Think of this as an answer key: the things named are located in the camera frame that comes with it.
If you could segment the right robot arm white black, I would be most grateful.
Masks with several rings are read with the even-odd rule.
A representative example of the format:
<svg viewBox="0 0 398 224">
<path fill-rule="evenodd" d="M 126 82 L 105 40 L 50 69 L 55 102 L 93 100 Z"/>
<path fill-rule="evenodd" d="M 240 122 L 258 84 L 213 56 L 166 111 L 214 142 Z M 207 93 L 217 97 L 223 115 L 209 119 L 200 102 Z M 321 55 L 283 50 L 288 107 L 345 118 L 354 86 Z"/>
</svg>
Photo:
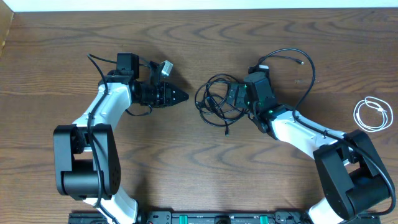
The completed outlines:
<svg viewBox="0 0 398 224">
<path fill-rule="evenodd" d="M 230 84 L 226 98 L 247 109 L 260 132 L 315 161 L 324 198 L 307 212 L 312 223 L 347 223 L 385 199 L 396 202 L 394 184 L 369 136 L 360 130 L 328 129 L 278 103 L 265 71 Z"/>
</svg>

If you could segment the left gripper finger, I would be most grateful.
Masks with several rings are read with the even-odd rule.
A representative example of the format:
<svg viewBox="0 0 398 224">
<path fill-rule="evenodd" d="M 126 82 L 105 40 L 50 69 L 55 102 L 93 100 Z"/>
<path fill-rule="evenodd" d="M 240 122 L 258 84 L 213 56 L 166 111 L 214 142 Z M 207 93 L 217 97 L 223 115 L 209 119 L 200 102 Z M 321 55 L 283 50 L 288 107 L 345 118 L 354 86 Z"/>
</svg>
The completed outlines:
<svg viewBox="0 0 398 224">
<path fill-rule="evenodd" d="M 178 105 L 178 104 L 186 102 L 186 101 L 187 100 L 184 100 L 184 99 L 174 99 L 174 100 L 170 101 L 169 106 L 175 106 L 175 105 Z"/>
<path fill-rule="evenodd" d="M 180 89 L 176 85 L 171 84 L 170 88 L 172 91 L 173 101 L 187 101 L 189 99 L 189 94 L 184 92 L 182 89 Z"/>
</svg>

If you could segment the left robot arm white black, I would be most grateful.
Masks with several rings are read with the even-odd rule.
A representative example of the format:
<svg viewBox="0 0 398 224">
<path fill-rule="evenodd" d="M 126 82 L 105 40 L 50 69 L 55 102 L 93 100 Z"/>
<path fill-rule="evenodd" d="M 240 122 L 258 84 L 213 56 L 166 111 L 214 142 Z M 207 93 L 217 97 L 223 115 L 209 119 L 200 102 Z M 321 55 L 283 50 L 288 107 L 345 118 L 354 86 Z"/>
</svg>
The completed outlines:
<svg viewBox="0 0 398 224">
<path fill-rule="evenodd" d="M 150 110 L 189 99 L 166 79 L 173 63 L 118 53 L 115 68 L 99 72 L 98 93 L 72 124 L 53 131 L 55 184 L 60 195 L 97 209 L 106 223 L 147 223 L 138 202 L 121 187 L 121 165 L 114 130 L 133 104 Z"/>
</svg>

